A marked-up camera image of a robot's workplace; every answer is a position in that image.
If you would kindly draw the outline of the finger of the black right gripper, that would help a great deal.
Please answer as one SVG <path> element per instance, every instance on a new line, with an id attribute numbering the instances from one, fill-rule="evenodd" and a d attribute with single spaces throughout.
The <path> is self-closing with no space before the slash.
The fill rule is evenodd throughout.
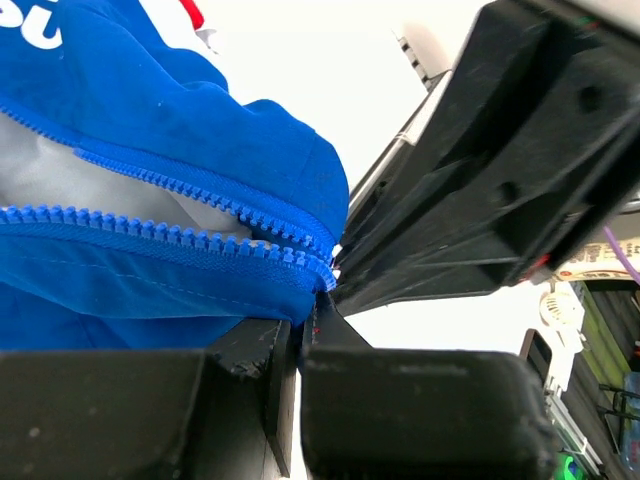
<path id="1" fill-rule="evenodd" d="M 394 302 L 486 295 L 526 277 L 543 257 L 527 203 L 545 193 L 535 166 L 451 167 L 407 182 L 384 173 L 354 191 L 333 294 L 344 315 Z"/>

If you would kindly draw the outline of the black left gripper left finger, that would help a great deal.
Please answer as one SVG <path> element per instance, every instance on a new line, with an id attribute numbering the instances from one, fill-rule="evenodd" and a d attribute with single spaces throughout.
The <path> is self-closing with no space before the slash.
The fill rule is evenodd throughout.
<path id="1" fill-rule="evenodd" d="M 288 323 L 248 319 L 204 349 L 5 353 L 5 479 L 289 474 Z"/>

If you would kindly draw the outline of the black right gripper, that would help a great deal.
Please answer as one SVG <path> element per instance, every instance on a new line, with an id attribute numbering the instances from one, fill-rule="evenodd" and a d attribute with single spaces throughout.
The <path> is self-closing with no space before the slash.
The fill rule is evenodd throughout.
<path id="1" fill-rule="evenodd" d="M 434 195 L 452 151 L 452 284 L 554 270 L 639 180 L 639 50 L 565 2 L 495 1 L 352 195 L 346 240 L 393 229 Z"/>

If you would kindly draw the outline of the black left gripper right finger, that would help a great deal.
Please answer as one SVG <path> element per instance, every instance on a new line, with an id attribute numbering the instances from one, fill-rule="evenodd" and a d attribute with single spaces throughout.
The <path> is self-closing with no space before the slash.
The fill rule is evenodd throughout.
<path id="1" fill-rule="evenodd" d="M 322 293 L 301 375 L 313 479 L 550 479 L 557 468 L 540 380 L 513 354 L 376 348 Z"/>

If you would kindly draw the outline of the blue white red jacket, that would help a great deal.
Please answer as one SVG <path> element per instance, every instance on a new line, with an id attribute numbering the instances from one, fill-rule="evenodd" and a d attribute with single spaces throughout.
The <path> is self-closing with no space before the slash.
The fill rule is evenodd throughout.
<path id="1" fill-rule="evenodd" d="M 1 347 L 203 347 L 334 289 L 333 146 L 242 104 L 193 1 L 1 5 Z"/>

